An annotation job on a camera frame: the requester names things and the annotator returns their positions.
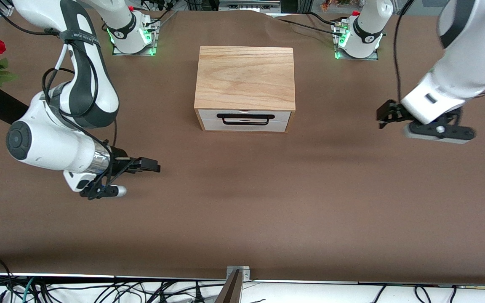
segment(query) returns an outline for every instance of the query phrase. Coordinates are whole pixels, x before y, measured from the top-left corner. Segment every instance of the black handle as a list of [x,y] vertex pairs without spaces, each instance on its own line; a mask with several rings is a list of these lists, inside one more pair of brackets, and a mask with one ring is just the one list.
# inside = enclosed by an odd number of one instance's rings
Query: black handle
[[[271,119],[274,119],[274,115],[253,115],[253,114],[218,114],[216,117],[222,118],[222,122],[225,125],[256,125],[265,126]],[[228,119],[267,119],[264,122],[242,122],[242,121],[226,121]]]

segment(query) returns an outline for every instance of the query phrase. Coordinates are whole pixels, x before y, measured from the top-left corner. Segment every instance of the black stand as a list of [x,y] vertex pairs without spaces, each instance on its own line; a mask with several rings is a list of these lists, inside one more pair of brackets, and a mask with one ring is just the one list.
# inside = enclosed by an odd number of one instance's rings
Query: black stand
[[29,106],[23,104],[13,96],[0,90],[0,120],[8,124],[20,119]]

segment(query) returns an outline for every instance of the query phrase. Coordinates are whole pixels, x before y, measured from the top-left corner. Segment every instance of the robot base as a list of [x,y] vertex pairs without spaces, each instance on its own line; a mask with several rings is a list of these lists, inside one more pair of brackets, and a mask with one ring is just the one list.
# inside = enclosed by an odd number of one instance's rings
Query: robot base
[[355,58],[355,57],[349,56],[347,52],[345,52],[345,50],[339,46],[340,43],[344,43],[345,40],[348,38],[348,34],[349,34],[348,19],[342,19],[339,22],[335,22],[335,24],[331,25],[330,28],[332,29],[333,32],[338,32],[342,34],[342,36],[336,36],[336,35],[333,36],[334,56],[336,59],[368,60],[368,61],[379,60],[377,49],[374,50],[372,54],[366,58]]
[[145,40],[150,40],[150,43],[146,45],[141,51],[133,54],[123,53],[122,51],[120,51],[115,46],[113,37],[110,37],[113,45],[112,54],[114,56],[154,56],[156,55],[156,48],[158,46],[158,33],[160,32],[160,21],[157,21],[149,25],[147,31],[150,31],[150,32],[144,32],[143,37]]

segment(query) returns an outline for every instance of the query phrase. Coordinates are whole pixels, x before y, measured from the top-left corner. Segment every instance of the white robotic arm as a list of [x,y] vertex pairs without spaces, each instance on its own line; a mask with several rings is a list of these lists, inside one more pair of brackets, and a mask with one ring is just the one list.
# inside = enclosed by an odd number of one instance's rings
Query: white robotic arm
[[122,186],[102,188],[105,176],[160,171],[156,161],[131,159],[124,150],[100,142],[85,130],[110,125],[119,109],[85,9],[73,0],[15,0],[14,4],[29,22],[59,32],[64,48],[56,69],[68,50],[75,76],[50,90],[52,76],[48,87],[33,97],[29,110],[8,131],[10,154],[29,165],[63,170],[70,188],[89,198],[126,193]]
[[402,105],[389,100],[381,106],[377,120],[380,128],[414,120],[405,128],[410,138],[463,144],[475,132],[459,126],[461,106],[485,90],[485,0],[449,0],[437,29],[445,55]]
[[114,45],[121,52],[140,52],[152,43],[151,17],[138,10],[130,10],[125,0],[82,0],[92,6],[108,26]]
[[349,30],[338,46],[351,57],[369,57],[379,47],[383,29],[393,11],[390,0],[367,0],[360,15],[342,21],[348,23]]

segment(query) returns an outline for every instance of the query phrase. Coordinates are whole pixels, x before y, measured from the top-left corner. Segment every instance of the green led light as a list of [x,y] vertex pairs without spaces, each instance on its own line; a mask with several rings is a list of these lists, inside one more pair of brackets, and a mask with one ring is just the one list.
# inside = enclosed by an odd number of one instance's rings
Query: green led light
[[145,43],[149,43],[149,41],[148,41],[148,40],[150,40],[150,39],[151,39],[151,37],[149,37],[149,36],[148,36],[148,37],[146,37],[146,36],[145,36],[145,34],[146,34],[146,33],[147,33],[146,31],[140,31],[140,34],[141,34],[142,39],[143,39],[143,42],[145,42]]
[[113,42],[112,33],[110,33],[109,30],[107,30],[106,32],[108,32],[109,40],[112,42],[113,45],[115,45],[115,42]]

